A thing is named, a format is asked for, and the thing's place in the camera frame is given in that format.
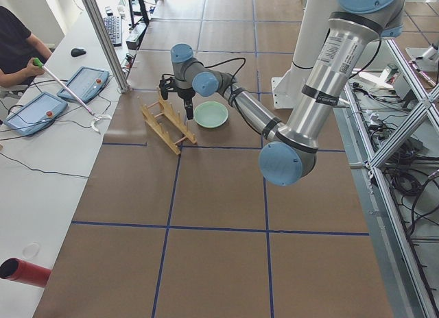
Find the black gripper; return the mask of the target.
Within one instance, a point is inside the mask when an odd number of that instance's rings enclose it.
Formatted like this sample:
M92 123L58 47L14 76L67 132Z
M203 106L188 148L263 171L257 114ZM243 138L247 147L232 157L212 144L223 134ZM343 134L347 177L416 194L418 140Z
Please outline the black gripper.
M193 119L193 102L192 98L195 96L195 91L189 82L176 80L176 88L178 96L184 99L184 106L188 120Z

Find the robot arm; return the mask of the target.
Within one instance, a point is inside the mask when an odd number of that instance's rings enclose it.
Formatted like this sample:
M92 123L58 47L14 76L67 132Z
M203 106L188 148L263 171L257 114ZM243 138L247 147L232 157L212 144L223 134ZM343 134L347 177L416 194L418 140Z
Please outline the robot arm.
M268 141L259 154L264 178L279 186L293 184L314 168L319 133L366 46L401 33L404 4L307 0L292 65L273 87L292 109L286 122L256 101L235 76L204 66L183 43L171 48L171 85L187 112L195 95L225 98Z

